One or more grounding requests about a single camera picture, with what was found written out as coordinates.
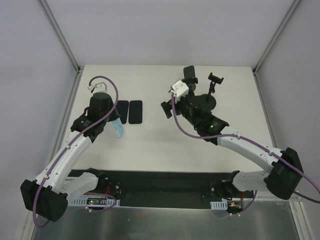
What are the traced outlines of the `light blue phone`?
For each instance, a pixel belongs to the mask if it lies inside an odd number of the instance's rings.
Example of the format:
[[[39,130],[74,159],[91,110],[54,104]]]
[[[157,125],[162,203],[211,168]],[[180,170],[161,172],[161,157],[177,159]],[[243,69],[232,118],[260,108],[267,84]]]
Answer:
[[[120,118],[117,118],[116,120],[112,121],[112,125],[116,131],[116,135],[117,137],[120,139],[124,136],[125,134],[125,129],[124,126],[122,124],[122,121]]]

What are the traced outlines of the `black phone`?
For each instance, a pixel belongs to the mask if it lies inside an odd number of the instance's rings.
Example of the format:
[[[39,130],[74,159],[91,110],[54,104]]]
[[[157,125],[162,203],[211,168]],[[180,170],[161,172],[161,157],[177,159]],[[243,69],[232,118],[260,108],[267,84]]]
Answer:
[[[132,100],[129,102],[128,123],[138,125],[143,122],[143,102],[141,100]]]
[[[116,109],[120,116],[120,121],[124,125],[127,123],[128,112],[129,112],[129,101],[119,100],[116,105]]]

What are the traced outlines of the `black tall clamp phone stand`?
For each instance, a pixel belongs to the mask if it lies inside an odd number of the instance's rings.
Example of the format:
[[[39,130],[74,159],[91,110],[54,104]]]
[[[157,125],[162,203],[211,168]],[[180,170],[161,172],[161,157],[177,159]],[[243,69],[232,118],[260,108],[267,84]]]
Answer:
[[[217,105],[217,101],[214,97],[216,85],[221,85],[224,78],[218,77],[211,72],[208,79],[210,80],[208,93],[200,96],[200,107],[205,111],[212,111]]]

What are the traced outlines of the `brown base metal phone stand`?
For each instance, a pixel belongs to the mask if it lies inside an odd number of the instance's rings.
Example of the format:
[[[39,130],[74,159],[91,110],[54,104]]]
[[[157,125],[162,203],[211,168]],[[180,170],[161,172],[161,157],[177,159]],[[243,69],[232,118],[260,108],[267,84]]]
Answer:
[[[195,67],[193,65],[184,67],[183,76],[184,76],[183,79],[196,78]]]

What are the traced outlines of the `black round base phone stand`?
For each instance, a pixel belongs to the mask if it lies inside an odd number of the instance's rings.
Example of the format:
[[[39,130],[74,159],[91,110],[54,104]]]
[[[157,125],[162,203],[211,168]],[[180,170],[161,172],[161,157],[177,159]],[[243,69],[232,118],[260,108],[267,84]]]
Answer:
[[[191,77],[191,78],[185,78],[182,79],[182,97],[184,96],[194,96],[195,90],[198,84],[198,78],[197,77]]]

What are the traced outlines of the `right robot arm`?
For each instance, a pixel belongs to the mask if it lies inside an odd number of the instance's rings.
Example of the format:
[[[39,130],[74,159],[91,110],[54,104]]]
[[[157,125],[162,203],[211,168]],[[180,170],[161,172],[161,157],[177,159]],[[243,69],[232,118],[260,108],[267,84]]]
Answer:
[[[237,197],[244,191],[269,191],[282,200],[289,200],[303,172],[298,153],[262,145],[241,134],[226,121],[214,116],[216,99],[206,94],[188,94],[178,102],[169,100],[160,105],[167,118],[183,116],[202,139],[216,146],[232,150],[261,168],[261,171],[234,171],[232,179],[225,184],[225,192]]]

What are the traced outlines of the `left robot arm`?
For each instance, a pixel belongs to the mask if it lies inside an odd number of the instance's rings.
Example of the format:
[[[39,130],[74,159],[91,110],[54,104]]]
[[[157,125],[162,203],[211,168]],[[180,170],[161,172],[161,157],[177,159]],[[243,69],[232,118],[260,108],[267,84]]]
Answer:
[[[21,184],[24,206],[32,212],[33,223],[38,229],[58,221],[68,204],[84,194],[110,197],[106,176],[100,170],[89,168],[70,182],[66,182],[66,178],[108,122],[114,125],[118,137],[124,135],[118,102],[118,95],[112,99],[106,91],[93,93],[89,106],[73,122],[66,141],[51,162],[34,180],[26,179]],[[46,219],[47,223],[39,224],[38,217]]]

